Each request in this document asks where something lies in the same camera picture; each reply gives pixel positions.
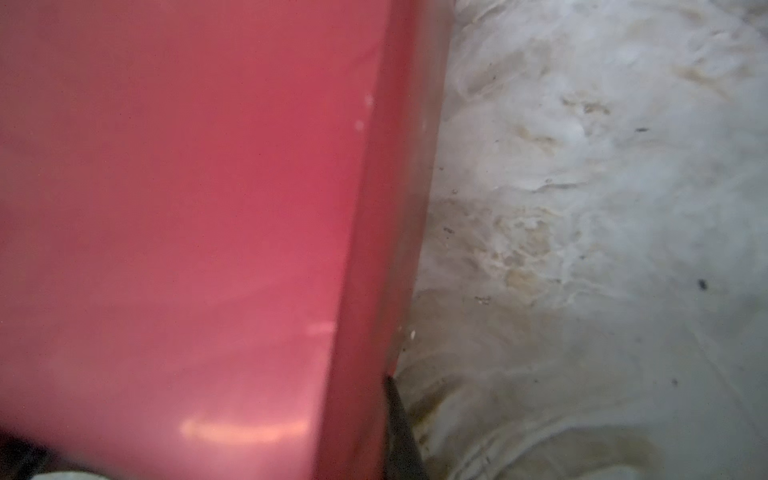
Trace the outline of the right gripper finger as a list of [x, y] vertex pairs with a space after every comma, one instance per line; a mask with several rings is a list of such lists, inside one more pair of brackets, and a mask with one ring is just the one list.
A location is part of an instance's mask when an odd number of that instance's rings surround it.
[[408, 414], [392, 376], [385, 377], [384, 391], [388, 405], [385, 478], [428, 480]]

